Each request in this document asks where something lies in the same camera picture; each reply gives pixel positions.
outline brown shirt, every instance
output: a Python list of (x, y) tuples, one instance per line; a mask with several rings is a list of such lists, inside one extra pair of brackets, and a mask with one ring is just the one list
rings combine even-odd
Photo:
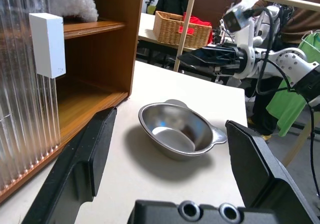
[[(320, 3), (320, 0), (304, 0), (313, 3)], [(267, 7), (272, 2), (259, 0), (253, 5), (253, 9), (257, 7)], [(281, 30), (282, 41), (284, 43), (299, 44), (301, 38), (308, 31), (320, 29), (320, 12), (295, 8), (291, 19)]]

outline wicker basket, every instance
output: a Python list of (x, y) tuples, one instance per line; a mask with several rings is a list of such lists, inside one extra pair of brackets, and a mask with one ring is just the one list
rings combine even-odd
[[(157, 11), (155, 13), (153, 33), (159, 43), (179, 45), (181, 37), (179, 28), (183, 27), (183, 25), (182, 15)], [(207, 46), (212, 29), (211, 26), (189, 23), (188, 28), (194, 29), (194, 32), (186, 35), (184, 47), (202, 48)]]

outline black bag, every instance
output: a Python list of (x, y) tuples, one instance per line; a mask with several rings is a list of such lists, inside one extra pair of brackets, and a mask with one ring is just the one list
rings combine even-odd
[(158, 0), (156, 11), (172, 13), (183, 16), (187, 11), (188, 0)]

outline person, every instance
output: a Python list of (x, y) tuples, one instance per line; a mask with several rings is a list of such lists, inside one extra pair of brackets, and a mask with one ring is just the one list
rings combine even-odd
[[(320, 0), (304, 0), (313, 3), (320, 3)], [(253, 9), (267, 7), (272, 2), (259, 0), (253, 5)], [(310, 30), (320, 29), (320, 12), (306, 10), (301, 8), (285, 8), (283, 11), (281, 29), (275, 39), (272, 50), (280, 51), (285, 48), (296, 48), (301, 43), (303, 35)], [(262, 92), (278, 88), (282, 82), (281, 77), (273, 76), (261, 81), (260, 90)], [(245, 90), (245, 95), (251, 97), (254, 95), (257, 80), (253, 80), (251, 88)], [(268, 113), (266, 107), (274, 97), (274, 93), (268, 95), (256, 95), (253, 115), (248, 118), (248, 126), (258, 131), (265, 141), (277, 128), (278, 120)]]

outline white fluffy object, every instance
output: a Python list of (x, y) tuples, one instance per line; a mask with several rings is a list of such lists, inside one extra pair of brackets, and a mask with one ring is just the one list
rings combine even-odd
[(94, 0), (50, 0), (50, 13), (60, 17), (80, 17), (88, 23), (98, 20)]

